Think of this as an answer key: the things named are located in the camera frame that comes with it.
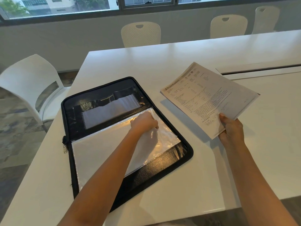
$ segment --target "tabletop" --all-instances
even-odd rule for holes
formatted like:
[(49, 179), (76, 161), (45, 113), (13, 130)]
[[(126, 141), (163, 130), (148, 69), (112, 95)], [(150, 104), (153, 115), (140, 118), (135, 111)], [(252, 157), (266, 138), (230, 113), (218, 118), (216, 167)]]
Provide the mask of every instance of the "tabletop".
[[(142, 226), (239, 207), (218, 138), (210, 140), (160, 89), (193, 61), (217, 72), (244, 65), (297, 64), (298, 60), (301, 31), (89, 52), (69, 95), (133, 76), (194, 149), (191, 160), (110, 213), (105, 224)], [(235, 81), (261, 94), (240, 116), (246, 144), (259, 169), (280, 199), (301, 195), (301, 73)], [(59, 111), (1, 225), (56, 225), (65, 214), (73, 192), (64, 135)]]

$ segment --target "floor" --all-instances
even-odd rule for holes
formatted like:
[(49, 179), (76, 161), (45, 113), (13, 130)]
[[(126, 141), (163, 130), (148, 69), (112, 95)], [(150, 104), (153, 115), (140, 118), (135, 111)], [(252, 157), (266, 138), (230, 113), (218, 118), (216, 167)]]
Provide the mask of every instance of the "floor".
[[(71, 86), (77, 72), (59, 74), (65, 87)], [(39, 110), (56, 84), (51, 84), (38, 98)], [(31, 116), (22, 101), (0, 88), (0, 221), (10, 205), (29, 165), (46, 133)], [(282, 201), (301, 226), (301, 196)], [(175, 221), (181, 225), (197, 226), (247, 226), (241, 208)]]

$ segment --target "white chair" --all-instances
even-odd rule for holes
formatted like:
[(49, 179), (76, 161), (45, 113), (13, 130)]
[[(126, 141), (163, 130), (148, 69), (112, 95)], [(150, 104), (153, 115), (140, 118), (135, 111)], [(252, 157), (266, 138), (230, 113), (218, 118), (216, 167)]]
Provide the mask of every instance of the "white chair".
[(210, 38), (244, 35), (248, 20), (241, 15), (221, 15), (211, 21)]
[[(36, 101), (39, 95), (54, 82), (58, 84), (58, 89), (49, 95), (38, 112)], [(70, 89), (70, 87), (63, 86), (55, 68), (37, 54), (29, 56), (3, 71), (0, 74), (0, 87), (19, 97), (46, 132), (44, 122), (55, 118), (62, 100)]]
[(160, 44), (161, 29), (153, 22), (136, 22), (121, 29), (125, 48)]
[(280, 9), (275, 6), (261, 6), (255, 10), (252, 34), (273, 32), (278, 21)]

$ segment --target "green foliage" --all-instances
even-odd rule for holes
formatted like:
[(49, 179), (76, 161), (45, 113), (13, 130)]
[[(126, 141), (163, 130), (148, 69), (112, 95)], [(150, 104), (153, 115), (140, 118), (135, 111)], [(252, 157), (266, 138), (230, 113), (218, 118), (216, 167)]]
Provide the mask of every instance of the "green foliage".
[(30, 16), (28, 9), (19, 2), (14, 3), (12, 0), (2, 0), (0, 7), (9, 15), (9, 17)]
[(109, 9), (108, 0), (75, 0), (80, 11)]

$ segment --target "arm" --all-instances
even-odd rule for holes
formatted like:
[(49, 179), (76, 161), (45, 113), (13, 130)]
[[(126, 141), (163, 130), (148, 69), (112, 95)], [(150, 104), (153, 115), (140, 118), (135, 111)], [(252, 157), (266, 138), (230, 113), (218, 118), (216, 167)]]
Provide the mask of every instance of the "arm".
[(122, 142), (79, 192), (58, 226), (103, 225), (141, 135), (158, 122), (144, 112), (131, 121)]
[(244, 143), (243, 125), (220, 114), (226, 130), (219, 135), (224, 145), (239, 195), (250, 226), (297, 226), (297, 223), (264, 179)]

